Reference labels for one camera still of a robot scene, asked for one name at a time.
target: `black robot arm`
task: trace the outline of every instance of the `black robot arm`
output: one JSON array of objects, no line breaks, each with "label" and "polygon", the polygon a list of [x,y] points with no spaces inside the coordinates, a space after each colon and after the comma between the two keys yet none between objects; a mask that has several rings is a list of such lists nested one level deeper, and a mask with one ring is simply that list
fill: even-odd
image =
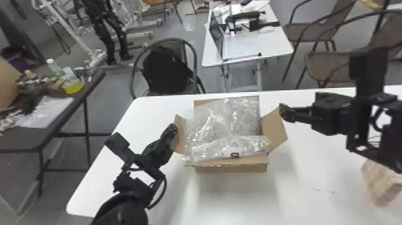
[{"label": "black robot arm", "polygon": [[[145,209],[156,206],[165,194],[167,181],[159,168],[165,165],[173,154],[171,144],[177,131],[178,128],[170,124],[160,139],[149,144],[142,154],[133,153],[129,149],[130,144],[119,133],[113,134],[106,141],[105,145],[124,161],[124,165],[120,175],[113,182],[114,192],[118,194],[101,206],[91,225],[148,225]],[[133,171],[144,171],[154,182],[147,185],[139,178],[133,179],[130,176]],[[154,200],[163,183],[160,196]]]},{"label": "black robot arm", "polygon": [[[349,76],[356,83],[355,97],[317,92],[310,107],[280,104],[280,115],[291,123],[310,124],[324,135],[346,135],[346,149],[402,173],[402,101],[383,91],[388,50],[361,48],[352,52]],[[384,112],[391,122],[379,127],[377,119]],[[370,141],[370,126],[380,132],[379,144]]]}]

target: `white table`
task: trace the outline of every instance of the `white table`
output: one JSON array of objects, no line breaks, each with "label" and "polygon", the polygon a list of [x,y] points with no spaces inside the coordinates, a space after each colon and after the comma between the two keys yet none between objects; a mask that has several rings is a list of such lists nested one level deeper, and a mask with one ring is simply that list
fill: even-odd
[{"label": "white table", "polygon": [[[232,10],[234,13],[239,12],[240,5],[233,5]],[[260,19],[263,19],[265,22],[277,22],[272,8],[269,4],[266,4],[265,7],[261,11],[265,11],[265,14],[260,16]],[[258,38],[254,39],[255,45],[257,45],[260,49],[261,56],[251,56],[251,57],[242,57],[238,59],[232,59],[223,62],[222,57],[218,51],[217,46],[212,39],[211,33],[209,32],[209,23],[211,22],[211,13],[212,10],[209,11],[208,21],[205,25],[205,42],[204,42],[204,52],[202,57],[202,66],[204,67],[213,67],[220,66],[223,68],[223,74],[221,74],[221,82],[223,85],[223,89],[227,92],[243,92],[250,90],[262,90],[261,83],[261,62],[270,59],[277,58],[279,56],[286,56],[288,54],[293,53],[293,47],[289,42],[287,36],[285,35],[284,30],[278,26],[274,27],[271,32],[263,32],[261,35],[258,35]],[[229,73],[229,65],[244,63],[253,61],[257,65],[257,69],[255,74],[257,75],[257,85],[255,86],[245,86],[232,89],[232,75]]]},{"label": "white table", "polygon": [[[324,90],[354,95],[352,88]],[[140,153],[195,99],[259,95],[264,115],[280,102],[310,105],[316,91],[323,89],[139,98],[115,132]],[[386,91],[402,96],[402,86],[388,86]],[[173,154],[162,167],[167,192],[148,212],[150,224],[401,224],[402,197],[386,208],[373,205],[360,172],[365,159],[345,149],[345,136],[327,137],[300,123],[285,123],[285,128],[288,141],[270,154],[266,173],[197,174]],[[112,182],[122,164],[104,147],[67,204],[67,212],[93,217],[113,195]],[[132,175],[151,181],[143,172]]]}]

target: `stacked wooden block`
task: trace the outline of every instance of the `stacked wooden block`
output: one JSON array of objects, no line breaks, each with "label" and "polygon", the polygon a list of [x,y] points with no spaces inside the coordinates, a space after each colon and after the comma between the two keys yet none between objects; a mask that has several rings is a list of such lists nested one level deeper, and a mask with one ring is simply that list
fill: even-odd
[{"label": "stacked wooden block", "polygon": [[362,168],[363,178],[377,206],[387,206],[402,190],[402,175],[371,160]]}]

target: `black bag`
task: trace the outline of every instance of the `black bag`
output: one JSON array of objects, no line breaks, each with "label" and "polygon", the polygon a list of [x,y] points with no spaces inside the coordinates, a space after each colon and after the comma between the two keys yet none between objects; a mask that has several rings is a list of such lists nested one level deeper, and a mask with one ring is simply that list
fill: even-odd
[{"label": "black bag", "polygon": [[[142,66],[150,91],[159,94],[182,93],[193,78],[193,72],[173,50],[160,45],[151,50]],[[202,87],[198,77],[197,83]]]}]

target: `yellow liquid container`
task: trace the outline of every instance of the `yellow liquid container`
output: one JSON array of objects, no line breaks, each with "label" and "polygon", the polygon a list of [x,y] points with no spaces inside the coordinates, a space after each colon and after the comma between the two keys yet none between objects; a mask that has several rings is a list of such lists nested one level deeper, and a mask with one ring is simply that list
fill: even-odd
[{"label": "yellow liquid container", "polygon": [[64,82],[62,88],[67,94],[74,94],[76,92],[79,92],[83,88],[83,84],[77,78],[70,78]]}]

